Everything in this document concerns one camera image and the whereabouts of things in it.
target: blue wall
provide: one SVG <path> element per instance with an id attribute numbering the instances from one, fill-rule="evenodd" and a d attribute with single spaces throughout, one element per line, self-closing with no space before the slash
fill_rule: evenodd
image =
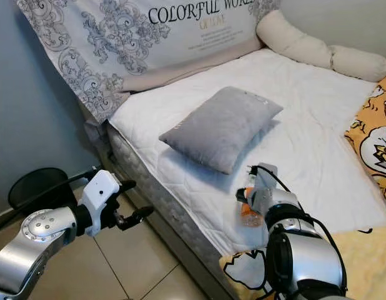
<path id="1" fill-rule="evenodd" d="M 54 166 L 69 176 L 99 164 L 74 93 L 12 0 L 0 0 L 0 213 L 22 175 Z"/>

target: headboard cushion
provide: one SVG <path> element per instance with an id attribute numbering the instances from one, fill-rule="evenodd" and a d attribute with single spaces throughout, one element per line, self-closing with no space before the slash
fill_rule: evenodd
<path id="1" fill-rule="evenodd" d="M 260 48 L 280 0 L 18 0 L 53 65 L 99 123 L 142 91 Z"/>

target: tiled floor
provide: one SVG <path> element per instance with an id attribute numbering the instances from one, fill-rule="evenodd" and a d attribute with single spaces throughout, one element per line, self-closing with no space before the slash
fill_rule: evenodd
<path id="1" fill-rule="evenodd" d="M 133 212 L 120 197 L 121 214 Z M 0 249 L 20 221 L 0 232 Z M 126 231 L 105 229 L 77 238 L 47 264 L 30 299 L 206 299 L 184 268 L 145 223 Z"/>

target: cartoon print blanket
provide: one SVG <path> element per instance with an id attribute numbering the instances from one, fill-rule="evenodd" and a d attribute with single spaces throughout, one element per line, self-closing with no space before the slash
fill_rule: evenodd
<path id="1" fill-rule="evenodd" d="M 386 77 L 378 83 L 344 136 L 386 199 Z"/>
<path id="2" fill-rule="evenodd" d="M 358 231 L 333 234 L 347 271 L 347 297 L 386 300 L 386 227 L 369 234 Z M 266 281 L 266 248 L 224 256 L 219 260 L 240 300 L 284 299 L 275 296 Z"/>

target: gray pillow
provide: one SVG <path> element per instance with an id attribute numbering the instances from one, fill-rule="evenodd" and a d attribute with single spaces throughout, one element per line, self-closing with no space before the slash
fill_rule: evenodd
<path id="1" fill-rule="evenodd" d="M 230 174 L 241 150 L 281 110 L 270 100 L 229 86 L 159 139 L 199 164 Z"/>

